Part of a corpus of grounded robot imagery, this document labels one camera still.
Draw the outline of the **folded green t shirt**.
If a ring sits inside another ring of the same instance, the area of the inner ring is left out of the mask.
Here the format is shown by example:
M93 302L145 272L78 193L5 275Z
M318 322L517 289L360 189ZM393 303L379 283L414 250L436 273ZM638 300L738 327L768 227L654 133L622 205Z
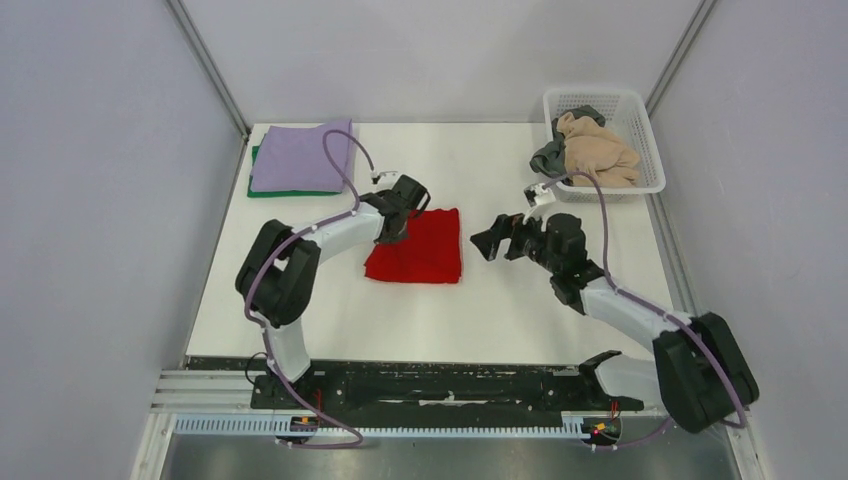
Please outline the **folded green t shirt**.
M252 150L249 196L327 196L343 189L342 179L315 146L262 145Z

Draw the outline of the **folded purple t shirt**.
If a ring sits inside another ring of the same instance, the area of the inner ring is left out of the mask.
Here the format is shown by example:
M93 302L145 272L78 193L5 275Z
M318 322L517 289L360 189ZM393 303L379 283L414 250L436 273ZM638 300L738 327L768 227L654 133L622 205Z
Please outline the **folded purple t shirt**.
M252 151L248 194L263 198L342 193L345 184L337 170L352 175L351 133L350 119L309 128L270 127Z

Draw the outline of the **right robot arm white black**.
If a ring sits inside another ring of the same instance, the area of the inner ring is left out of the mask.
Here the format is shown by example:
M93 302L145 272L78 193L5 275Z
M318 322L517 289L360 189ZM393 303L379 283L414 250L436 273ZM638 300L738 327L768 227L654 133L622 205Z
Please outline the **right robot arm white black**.
M731 415L743 427L760 388L726 320L708 312L691 316L669 311L620 286L586 249L579 218L565 213L547 219L499 215L471 243L487 261L504 247L507 260L528 259L550 276L555 297L575 312L600 320L650 350L650 361L621 353L585 362L577 382L580 400L602 408L615 397L659 403L690 433Z

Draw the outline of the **grey t shirt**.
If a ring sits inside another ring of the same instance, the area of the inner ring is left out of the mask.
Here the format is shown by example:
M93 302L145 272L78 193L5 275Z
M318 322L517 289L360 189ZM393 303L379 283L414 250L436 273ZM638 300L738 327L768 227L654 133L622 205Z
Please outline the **grey t shirt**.
M605 125L606 117L590 105L566 110L551 121L553 137L532 155L531 170L549 178L580 171L601 183Z

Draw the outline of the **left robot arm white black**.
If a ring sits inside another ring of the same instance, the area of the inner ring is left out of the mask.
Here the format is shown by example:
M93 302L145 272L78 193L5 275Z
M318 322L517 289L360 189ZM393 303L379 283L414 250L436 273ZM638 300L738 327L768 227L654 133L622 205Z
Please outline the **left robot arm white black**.
M431 195L417 180L398 176L388 189L363 194L351 209L289 226L272 219L260 228L235 280L246 318L260 327L275 392L290 407L306 405L314 381L305 374L311 357L302 316L319 266L354 247L393 244L408 235L407 223L429 205Z

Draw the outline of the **beige t shirt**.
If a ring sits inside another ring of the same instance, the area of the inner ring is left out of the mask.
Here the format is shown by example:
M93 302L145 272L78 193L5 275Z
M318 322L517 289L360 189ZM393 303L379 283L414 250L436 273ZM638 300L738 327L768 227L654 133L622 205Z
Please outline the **beige t shirt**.
M639 180L640 155L595 119L567 112L554 123L563 136L567 173L583 172L602 188L631 188Z

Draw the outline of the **white plastic basket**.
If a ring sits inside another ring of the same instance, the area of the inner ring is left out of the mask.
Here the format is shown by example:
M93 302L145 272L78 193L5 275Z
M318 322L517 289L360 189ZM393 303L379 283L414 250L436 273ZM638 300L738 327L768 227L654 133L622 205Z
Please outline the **white plastic basket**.
M658 194L666 187L665 172L642 97L635 91L597 84L563 85L542 96L547 123L568 110L590 106L605 119L605 127L640 155L636 185L601 189L608 202L629 202L639 196Z

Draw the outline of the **red t shirt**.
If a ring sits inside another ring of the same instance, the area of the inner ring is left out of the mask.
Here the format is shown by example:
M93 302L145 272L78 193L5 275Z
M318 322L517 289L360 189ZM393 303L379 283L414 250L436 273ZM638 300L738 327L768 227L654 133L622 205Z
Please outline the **red t shirt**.
M460 212L428 210L410 217L407 237L378 244L365 261L365 277L399 284L457 284L462 276Z

